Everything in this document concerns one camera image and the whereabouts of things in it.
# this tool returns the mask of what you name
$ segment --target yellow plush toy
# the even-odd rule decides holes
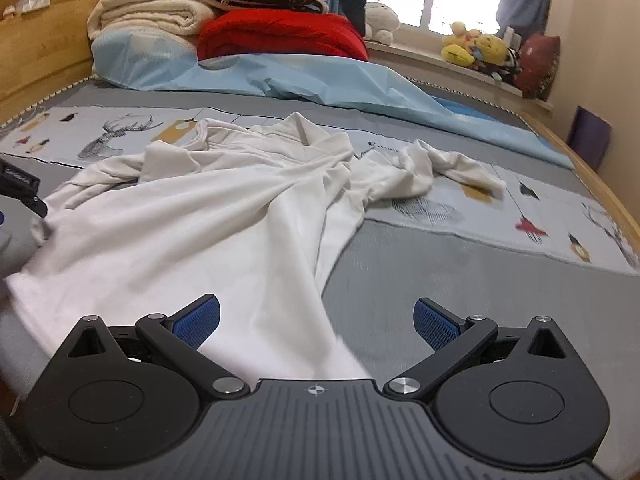
[[[473,38],[477,38],[482,34],[476,28],[472,28],[471,30],[466,30],[466,25],[462,22],[453,22],[451,23],[451,31],[453,34],[449,34],[448,36],[442,37],[442,43],[444,46],[447,45],[457,45],[462,48],[466,48],[470,41]]]
[[[471,54],[469,54],[464,48],[458,44],[449,44],[442,49],[440,55],[449,63],[453,63],[458,66],[470,67],[476,60]]]
[[[464,48],[465,42],[467,40],[465,24],[462,22],[453,22],[451,23],[451,30],[453,34],[442,37],[442,43],[444,44],[444,46],[457,45]]]
[[[507,44],[493,34],[481,34],[470,49],[474,57],[484,63],[504,66],[507,57]]]

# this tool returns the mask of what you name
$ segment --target black device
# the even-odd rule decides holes
[[[38,198],[40,179],[0,158],[0,194],[18,199],[36,215],[45,217],[47,205]]]
[[[436,351],[382,391],[264,379],[251,392],[196,351],[219,321],[212,294],[135,326],[78,321],[20,413],[23,478],[606,478],[591,459],[607,402],[547,316],[498,328],[421,298],[414,326]]]

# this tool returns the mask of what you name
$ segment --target red blanket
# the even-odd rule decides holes
[[[324,54],[369,60],[362,38],[340,14],[295,10],[232,10],[198,38],[198,59],[229,54]]]

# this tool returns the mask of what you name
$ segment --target wooden headboard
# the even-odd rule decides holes
[[[0,0],[0,12],[17,1]],[[51,0],[0,22],[0,123],[91,74],[86,19],[97,1]]]

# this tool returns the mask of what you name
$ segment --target white shirt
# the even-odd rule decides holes
[[[251,130],[215,120],[197,129],[183,148],[156,141],[98,162],[46,199],[48,239],[8,278],[46,351],[87,314],[127,325],[213,293],[220,325],[199,350],[249,384],[367,377],[321,301],[367,204],[426,193],[433,170],[504,188],[478,162],[420,140],[392,160],[357,159],[346,133],[299,113]]]

